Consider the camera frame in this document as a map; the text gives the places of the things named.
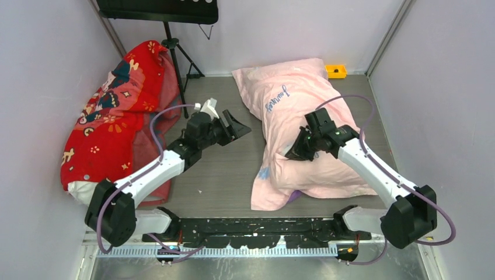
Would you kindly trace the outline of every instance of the wire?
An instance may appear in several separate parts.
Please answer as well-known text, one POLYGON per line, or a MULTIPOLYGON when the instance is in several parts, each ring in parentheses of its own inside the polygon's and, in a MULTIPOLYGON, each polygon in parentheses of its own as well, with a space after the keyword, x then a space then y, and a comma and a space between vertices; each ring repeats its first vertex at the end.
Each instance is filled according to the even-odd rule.
POLYGON ((119 187, 116 191, 114 191, 109 197, 108 199, 103 203, 102 205, 102 208, 100 209, 100 213, 98 214, 98 219, 96 221, 96 241, 98 243, 98 248, 100 248, 100 251, 103 253, 103 254, 108 254, 113 246, 110 246, 108 249, 105 249, 105 247, 103 246, 103 239, 102 239, 102 221, 103 221, 103 214, 105 213, 105 210, 108 208, 108 206, 110 205, 111 201, 117 196, 117 194, 119 194, 123 189, 125 189, 126 187, 129 187, 130 185, 132 185, 133 182, 135 182, 136 180, 140 179, 142 176, 148 174, 151 170, 153 170, 154 168, 156 168, 157 166, 160 165, 162 159, 163 159, 163 147, 162 145, 160 144, 160 142, 158 141, 158 137, 156 137, 156 134, 155 134, 155 131, 153 129, 154 127, 154 123, 155 121, 158 119, 158 117, 160 117, 162 114, 168 112, 168 111, 171 111, 173 109, 177 109, 177 108, 182 108, 182 107, 194 107, 194 105, 191 105, 191 104, 182 104, 182 105, 177 105, 177 106, 172 106, 170 108, 167 108, 163 111, 161 111, 160 113, 156 114, 156 116, 149 122, 149 130, 151 131, 151 136, 153 137, 153 140, 155 141, 157 147, 158 147, 158 150, 160 152, 160 157, 159 157, 159 160, 153 164, 153 166, 151 166, 150 168, 146 169, 144 172, 142 172, 141 174, 139 174, 138 176, 132 178, 129 182, 123 184, 121 187, 119 187))
MULTIPOLYGON (((364 143, 364 131, 368 127, 369 123, 373 119, 373 116, 375 115, 375 112, 376 112, 375 104, 369 98, 367 98, 365 96, 357 95, 357 94, 337 96, 337 97, 331 98, 331 99, 323 102, 322 104, 320 104, 320 106, 318 106, 316 108, 316 110, 320 109, 321 107, 323 107, 324 105, 326 105, 326 104, 328 104, 328 103, 330 103, 332 101, 335 101, 335 100, 341 99, 341 98, 347 98, 347 97, 356 97, 356 98, 364 99, 371 106, 371 114, 369 115, 368 119, 366 119, 366 122, 362 125, 361 131, 359 132, 359 143, 361 145, 361 149, 363 151, 365 151, 366 150, 366 145, 364 143)), ((371 160, 371 162, 373 162, 376 165, 376 167, 378 167, 378 169, 380 169, 392 181, 394 181, 396 184, 400 184, 400 180, 398 178, 396 178, 394 175, 392 175, 390 172, 388 172, 386 170, 386 168, 384 168, 372 155, 369 155, 368 154, 367 157, 371 160)), ((413 190, 412 188, 410 188, 410 187, 408 187, 408 186, 406 186, 404 184, 401 184, 400 186, 402 188, 404 188, 406 191, 408 191, 408 192, 414 194, 415 196, 419 197, 421 200, 423 200, 424 202, 426 202, 427 204, 429 204, 430 206, 432 206, 436 211, 438 211, 445 218, 445 220, 449 224, 449 227, 450 227, 450 230, 451 230, 451 235, 449 236, 449 238, 447 238, 445 240, 436 241, 436 242, 425 242, 425 241, 417 240, 416 243, 417 244, 422 244, 422 245, 429 245, 429 246, 440 246, 440 245, 445 245, 445 244, 448 244, 448 243, 452 242, 454 240, 456 234, 457 234, 457 230, 455 228, 454 222, 447 215, 447 213, 442 208, 440 208, 436 203, 432 202, 430 199, 426 198, 425 196, 423 196, 419 192, 413 190)), ((349 264, 357 264, 357 265, 374 264, 375 262, 379 261, 384 256, 384 253, 385 253, 386 248, 387 248, 387 242, 388 241, 385 239, 384 251, 376 259, 374 259, 372 261, 369 261, 369 262, 359 262, 359 263, 358 262, 349 262, 349 264)))
POLYGON ((376 259, 374 259, 372 261, 366 261, 366 262, 350 261, 350 262, 348 262, 348 264, 353 264, 353 265, 370 265, 370 264, 374 264, 374 263, 376 263, 377 261, 381 260, 384 257, 387 247, 388 247, 388 241, 385 239, 384 250, 382 251, 382 253, 379 256, 377 256, 376 259))

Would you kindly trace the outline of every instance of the white wall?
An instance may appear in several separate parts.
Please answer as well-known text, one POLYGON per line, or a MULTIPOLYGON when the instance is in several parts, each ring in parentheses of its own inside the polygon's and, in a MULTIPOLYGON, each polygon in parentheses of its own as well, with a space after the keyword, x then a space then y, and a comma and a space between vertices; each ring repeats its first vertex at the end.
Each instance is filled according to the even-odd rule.
MULTIPOLYGON (((172 35, 205 74, 310 57, 364 72, 402 0, 218 0, 208 41, 197 24, 171 23, 172 35)), ((163 24, 112 20, 127 51, 165 38, 163 24)), ((179 56, 184 72, 189 65, 179 56)))
POLYGON ((0 278, 74 276, 85 210, 60 184, 62 150, 119 57, 86 0, 0 5, 0 278))
POLYGON ((416 1, 371 79, 398 169, 457 225, 435 250, 446 279, 495 274, 493 15, 493 1, 416 1))

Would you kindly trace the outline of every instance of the gray floor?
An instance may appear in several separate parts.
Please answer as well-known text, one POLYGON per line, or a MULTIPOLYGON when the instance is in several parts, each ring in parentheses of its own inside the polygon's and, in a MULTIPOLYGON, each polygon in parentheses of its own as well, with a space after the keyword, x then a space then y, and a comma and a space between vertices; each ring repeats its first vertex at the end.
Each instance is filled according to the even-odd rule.
MULTIPOLYGON (((373 99, 368 80, 364 75, 331 80, 342 94, 359 94, 373 99)), ((259 171, 265 146, 261 122, 243 105, 232 77, 201 78, 187 85, 188 103, 218 100, 217 111, 228 109, 252 132, 225 147, 212 146, 203 152, 203 158, 187 172, 173 180, 169 202, 164 206, 184 217, 296 217, 331 216, 351 204, 366 208, 382 208, 378 197, 362 196, 348 199, 316 199, 303 196, 273 212, 250 209, 251 188, 259 171)), ((347 99, 354 119, 361 126, 371 112, 369 105, 360 99, 347 99)), ((166 135, 168 142, 180 136, 186 125, 182 118, 166 135)), ((383 126, 378 115, 366 131, 366 142, 384 161, 393 166, 383 126)))

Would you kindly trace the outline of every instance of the yellow box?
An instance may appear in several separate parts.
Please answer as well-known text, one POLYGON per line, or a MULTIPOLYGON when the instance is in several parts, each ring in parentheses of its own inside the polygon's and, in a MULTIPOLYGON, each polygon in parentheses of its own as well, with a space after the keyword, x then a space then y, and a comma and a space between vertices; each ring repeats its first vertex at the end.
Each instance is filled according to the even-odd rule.
POLYGON ((344 79, 347 76, 345 65, 325 65, 329 79, 344 79))

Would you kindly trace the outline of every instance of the black tripod leg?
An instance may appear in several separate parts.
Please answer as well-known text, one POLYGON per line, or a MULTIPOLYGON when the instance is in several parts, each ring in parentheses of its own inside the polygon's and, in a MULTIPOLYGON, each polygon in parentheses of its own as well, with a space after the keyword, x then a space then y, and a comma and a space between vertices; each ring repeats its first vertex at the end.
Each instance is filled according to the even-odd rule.
MULTIPOLYGON (((177 76, 177 85, 179 85, 180 99, 182 100, 182 104, 186 104, 186 98, 184 97, 184 87, 182 86, 182 78, 180 77, 179 64, 177 63, 175 49, 170 49, 170 56, 172 57, 173 66, 175 68, 175 75, 177 76)), ((184 117, 189 118, 187 107, 184 107, 184 117)))
POLYGON ((187 58, 187 60, 189 60, 189 62, 191 62, 194 69, 198 71, 198 74, 200 74, 201 77, 204 77, 198 66, 196 66, 196 64, 194 64, 194 61, 189 57, 189 55, 186 54, 186 51, 179 44, 177 44, 177 48, 179 48, 179 51, 187 58))

